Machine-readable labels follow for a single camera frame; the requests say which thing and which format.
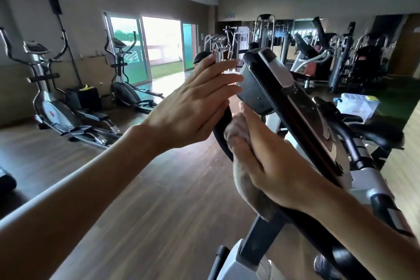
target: wooden door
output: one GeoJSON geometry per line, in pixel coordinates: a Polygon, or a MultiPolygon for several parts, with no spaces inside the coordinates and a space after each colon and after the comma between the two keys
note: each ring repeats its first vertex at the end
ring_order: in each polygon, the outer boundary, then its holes
{"type": "Polygon", "coordinates": [[[411,14],[402,28],[389,62],[388,72],[412,75],[420,63],[420,14],[411,14]]]}

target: black box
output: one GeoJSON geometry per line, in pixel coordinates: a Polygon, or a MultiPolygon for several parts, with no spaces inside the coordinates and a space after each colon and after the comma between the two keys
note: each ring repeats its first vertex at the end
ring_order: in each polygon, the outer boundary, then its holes
{"type": "Polygon", "coordinates": [[[73,87],[65,92],[66,103],[72,110],[102,111],[102,102],[97,88],[90,87],[85,90],[84,88],[73,87]]]}

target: left hand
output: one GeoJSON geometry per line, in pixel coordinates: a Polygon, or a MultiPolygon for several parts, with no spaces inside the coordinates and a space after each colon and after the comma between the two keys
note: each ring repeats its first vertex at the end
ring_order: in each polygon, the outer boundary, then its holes
{"type": "Polygon", "coordinates": [[[203,59],[191,77],[158,104],[142,123],[150,128],[160,152],[206,140],[223,116],[229,98],[242,88],[232,83],[242,75],[223,74],[237,60],[215,64],[215,55],[203,59]]]}

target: right hand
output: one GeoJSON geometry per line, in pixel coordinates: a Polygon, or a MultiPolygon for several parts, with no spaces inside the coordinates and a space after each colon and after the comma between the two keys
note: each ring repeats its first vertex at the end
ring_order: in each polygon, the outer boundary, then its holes
{"type": "Polygon", "coordinates": [[[273,133],[246,104],[240,103],[247,121],[252,150],[242,138],[229,144],[255,187],[283,207],[307,212],[328,181],[319,175],[288,141],[273,133]]]}

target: forearm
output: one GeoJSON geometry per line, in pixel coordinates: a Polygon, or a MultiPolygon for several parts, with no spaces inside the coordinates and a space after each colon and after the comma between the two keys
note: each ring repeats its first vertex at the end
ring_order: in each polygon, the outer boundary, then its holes
{"type": "Polygon", "coordinates": [[[326,227],[378,280],[420,279],[420,250],[354,197],[328,184],[307,213],[326,227]]]}
{"type": "Polygon", "coordinates": [[[107,151],[0,221],[0,278],[49,279],[157,154],[150,131],[138,125],[107,151]]]}

